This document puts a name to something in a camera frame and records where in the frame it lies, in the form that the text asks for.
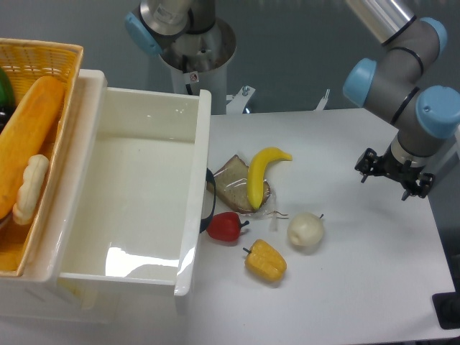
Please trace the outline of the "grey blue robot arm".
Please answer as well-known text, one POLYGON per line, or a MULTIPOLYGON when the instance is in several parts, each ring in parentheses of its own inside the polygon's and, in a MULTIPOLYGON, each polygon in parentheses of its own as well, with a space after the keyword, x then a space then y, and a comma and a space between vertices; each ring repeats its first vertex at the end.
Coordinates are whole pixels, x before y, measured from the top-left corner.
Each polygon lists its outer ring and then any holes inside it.
POLYGON ((355 169, 364 179, 385 177, 401 184, 403 200, 425 198, 435 176, 424 169, 459 126, 459 92, 445 86, 422 91, 416 85, 445 50, 446 28, 430 17, 417 17, 403 1, 347 4, 386 54, 379 62, 360 60, 348 75, 343 94, 397 129, 383 155, 368 148, 355 169))

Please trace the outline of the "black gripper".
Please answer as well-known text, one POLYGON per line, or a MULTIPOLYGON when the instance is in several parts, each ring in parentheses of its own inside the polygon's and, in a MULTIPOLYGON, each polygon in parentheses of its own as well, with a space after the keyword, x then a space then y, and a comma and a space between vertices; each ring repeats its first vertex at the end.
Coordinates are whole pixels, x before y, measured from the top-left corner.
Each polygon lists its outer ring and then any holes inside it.
POLYGON ((434 174, 421 173, 423 168, 413 167, 409 160, 400 163, 391 149, 387 149, 383 156, 377 156, 373 149, 367 148, 356 161, 354 169, 362 176, 362 183, 372 175, 372 171, 374 176, 382 176, 398 182, 405 190, 402 201, 416 196, 425 198, 435 182, 434 174))

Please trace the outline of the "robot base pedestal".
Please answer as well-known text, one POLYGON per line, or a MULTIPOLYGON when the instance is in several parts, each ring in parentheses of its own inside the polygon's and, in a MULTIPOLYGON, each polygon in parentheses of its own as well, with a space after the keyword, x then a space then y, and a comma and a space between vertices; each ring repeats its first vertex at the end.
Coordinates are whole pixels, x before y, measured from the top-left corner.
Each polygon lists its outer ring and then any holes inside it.
POLYGON ((137 47, 158 55, 169 68, 174 93, 196 96, 207 90, 211 113, 226 113, 227 68, 236 36, 216 16, 215 1, 141 1, 124 25, 137 47))

